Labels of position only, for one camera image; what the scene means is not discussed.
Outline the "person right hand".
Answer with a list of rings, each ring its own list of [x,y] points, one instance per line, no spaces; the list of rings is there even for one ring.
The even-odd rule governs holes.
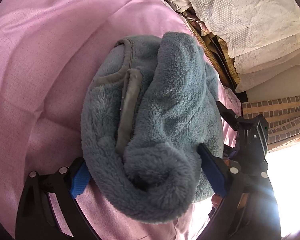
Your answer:
[[[229,166],[230,165],[230,160],[228,158],[225,158],[223,159],[224,163],[226,164],[226,166]],[[211,197],[211,203],[212,203],[212,206],[217,209],[221,202],[222,202],[223,198],[218,195],[218,194],[214,194],[212,197]]]

